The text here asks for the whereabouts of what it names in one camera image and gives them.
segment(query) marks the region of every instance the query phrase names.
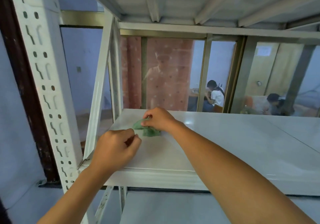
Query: person sitting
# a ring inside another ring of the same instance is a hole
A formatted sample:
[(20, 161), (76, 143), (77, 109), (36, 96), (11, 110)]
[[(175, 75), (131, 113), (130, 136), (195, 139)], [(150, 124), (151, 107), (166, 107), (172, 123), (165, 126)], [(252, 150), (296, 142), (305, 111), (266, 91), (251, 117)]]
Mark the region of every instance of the person sitting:
[(266, 98), (269, 102), (269, 109), (264, 112), (266, 115), (282, 115), (290, 116), (294, 113), (294, 108), (292, 107), (289, 114), (284, 111), (285, 99), (280, 98), (280, 95), (277, 93), (270, 93)]
[(221, 87), (218, 87), (214, 80), (210, 80), (207, 84), (207, 88), (210, 89), (211, 95), (209, 93), (205, 94), (205, 99), (203, 102), (203, 112), (212, 112), (214, 105), (217, 104), (223, 107), (224, 103), (224, 91)]

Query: person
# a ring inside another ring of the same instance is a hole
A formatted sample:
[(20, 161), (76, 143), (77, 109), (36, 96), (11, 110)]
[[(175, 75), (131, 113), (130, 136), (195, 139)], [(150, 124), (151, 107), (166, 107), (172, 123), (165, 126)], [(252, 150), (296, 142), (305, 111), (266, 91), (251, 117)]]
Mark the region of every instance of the person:
[(218, 87), (217, 83), (214, 80), (210, 80), (207, 83), (207, 88), (210, 89), (211, 96), (209, 93), (205, 94), (205, 99), (203, 102), (203, 112), (212, 112), (212, 109), (215, 104), (223, 107), (224, 102), (224, 91), (221, 87)]
[(285, 99), (280, 98), (280, 95), (277, 93), (270, 93), (266, 98), (269, 102), (269, 109), (264, 111), (264, 114), (267, 115), (282, 115), (282, 116), (290, 116), (294, 113), (294, 108), (290, 109), (289, 113), (285, 113), (284, 104)]
[[(256, 170), (174, 119), (165, 109), (148, 110), (143, 118), (149, 118), (141, 123), (143, 126), (166, 131), (178, 142), (232, 224), (315, 224)], [(140, 144), (132, 129), (110, 130), (102, 135), (89, 167), (38, 224), (80, 223), (98, 190), (134, 157)]]

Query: person in white shirt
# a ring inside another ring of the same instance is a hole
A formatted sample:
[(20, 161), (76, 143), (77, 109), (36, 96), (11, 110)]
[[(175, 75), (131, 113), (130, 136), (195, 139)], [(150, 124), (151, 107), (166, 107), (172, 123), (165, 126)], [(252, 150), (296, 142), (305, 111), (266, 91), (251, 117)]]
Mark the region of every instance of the person in white shirt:
[(207, 88), (211, 91), (211, 96), (205, 95), (206, 100), (203, 102), (203, 112), (212, 112), (215, 104), (223, 107), (224, 103), (224, 91), (222, 88), (218, 87), (214, 80), (210, 80), (207, 84)]

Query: hand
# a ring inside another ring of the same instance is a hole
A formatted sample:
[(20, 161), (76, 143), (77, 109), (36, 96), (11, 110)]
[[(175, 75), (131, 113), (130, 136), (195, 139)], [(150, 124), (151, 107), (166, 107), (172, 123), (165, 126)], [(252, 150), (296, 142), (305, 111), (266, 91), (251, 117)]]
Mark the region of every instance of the hand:
[(130, 162), (140, 144), (133, 129), (109, 130), (99, 138), (90, 166), (102, 175), (111, 175)]
[(168, 111), (163, 108), (154, 108), (146, 111), (143, 118), (150, 118), (142, 121), (142, 126), (151, 126), (157, 130), (169, 131), (172, 123), (178, 122)]

